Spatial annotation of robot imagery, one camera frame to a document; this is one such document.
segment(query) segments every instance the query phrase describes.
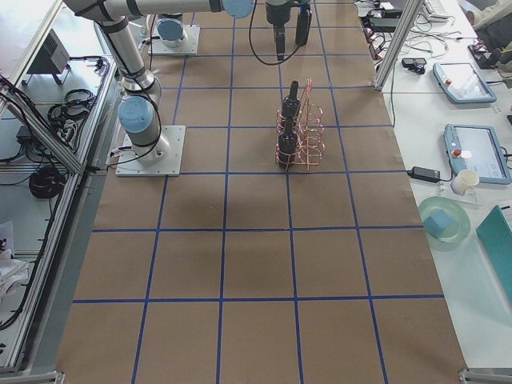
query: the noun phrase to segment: table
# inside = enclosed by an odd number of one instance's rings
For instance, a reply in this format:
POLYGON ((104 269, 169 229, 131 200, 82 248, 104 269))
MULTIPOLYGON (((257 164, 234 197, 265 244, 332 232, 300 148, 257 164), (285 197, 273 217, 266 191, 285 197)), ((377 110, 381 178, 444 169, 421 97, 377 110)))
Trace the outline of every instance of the table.
MULTIPOLYGON (((433 31, 459 30, 461 36, 472 37, 474 32, 455 0, 443 2, 454 17, 454 25, 436 25, 433 31)), ((426 73, 418 76, 404 68, 402 57, 427 57, 421 52, 402 54, 384 87, 388 111, 391 111, 391 83, 394 80, 393 104, 396 115, 394 132, 406 168, 422 166, 441 171, 449 178, 450 167, 442 140, 447 123, 493 126, 502 146, 512 148, 512 126, 506 119, 511 114, 512 90, 503 84, 494 86, 498 100, 491 105, 457 106, 442 94, 432 74, 434 62, 472 62, 467 49, 470 40, 449 41, 443 58, 428 59, 426 73)), ((487 81, 500 79, 495 70, 483 71, 487 81)), ((436 186, 410 180, 417 204, 436 195, 436 186)), ((512 309, 494 275, 484 249, 474 229, 490 212, 491 207, 512 199, 512 186, 481 184, 477 187, 480 206, 462 203, 470 216, 472 231, 459 246, 442 244, 429 238, 438 276, 458 340, 469 368, 511 368, 512 309)))

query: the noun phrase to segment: tablet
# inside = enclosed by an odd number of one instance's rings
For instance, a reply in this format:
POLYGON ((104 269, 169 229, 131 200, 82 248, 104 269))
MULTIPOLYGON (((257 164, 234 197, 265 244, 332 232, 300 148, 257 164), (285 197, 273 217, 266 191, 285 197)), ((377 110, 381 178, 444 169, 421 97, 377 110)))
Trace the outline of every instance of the tablet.
POLYGON ((454 103, 495 102, 496 95, 469 62, 436 62, 434 76, 454 103))
POLYGON ((444 133, 451 168, 475 171, 480 182, 510 184, 512 178, 492 126, 448 124, 444 133))

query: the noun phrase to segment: paper cup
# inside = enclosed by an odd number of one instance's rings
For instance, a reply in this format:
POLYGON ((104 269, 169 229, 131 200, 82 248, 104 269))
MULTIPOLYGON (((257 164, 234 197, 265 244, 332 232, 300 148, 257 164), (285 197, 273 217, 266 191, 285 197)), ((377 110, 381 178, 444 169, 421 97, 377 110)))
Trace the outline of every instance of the paper cup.
POLYGON ((465 194, 472 186, 480 183, 480 177, 473 170, 461 170, 451 182, 451 190, 454 194, 465 194))

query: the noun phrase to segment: blue cube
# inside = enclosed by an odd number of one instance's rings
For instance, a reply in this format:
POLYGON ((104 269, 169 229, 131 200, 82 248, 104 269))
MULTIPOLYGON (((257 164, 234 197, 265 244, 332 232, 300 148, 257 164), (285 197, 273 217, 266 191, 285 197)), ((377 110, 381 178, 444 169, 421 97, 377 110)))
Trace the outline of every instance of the blue cube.
POLYGON ((453 223, 454 220, 444 210, 436 210, 431 216, 426 218, 423 225, 433 236, 439 236, 453 223))

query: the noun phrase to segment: wire bottle rack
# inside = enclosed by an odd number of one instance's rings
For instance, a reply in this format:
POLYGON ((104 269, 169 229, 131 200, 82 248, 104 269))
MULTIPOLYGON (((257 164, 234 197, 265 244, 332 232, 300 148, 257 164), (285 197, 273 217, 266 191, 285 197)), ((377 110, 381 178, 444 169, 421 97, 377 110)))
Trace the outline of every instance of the wire bottle rack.
POLYGON ((322 140, 323 110, 311 101, 313 92, 313 81, 311 78, 306 80, 306 87, 302 92, 300 99, 301 108, 298 116, 295 118, 294 132, 297 134, 297 147, 294 154, 284 154, 279 149, 278 138, 284 132, 283 123, 285 118, 281 111, 277 113, 275 161, 285 170, 288 170, 293 164, 306 166, 309 171, 311 166, 317 166, 322 160, 326 146, 322 140))

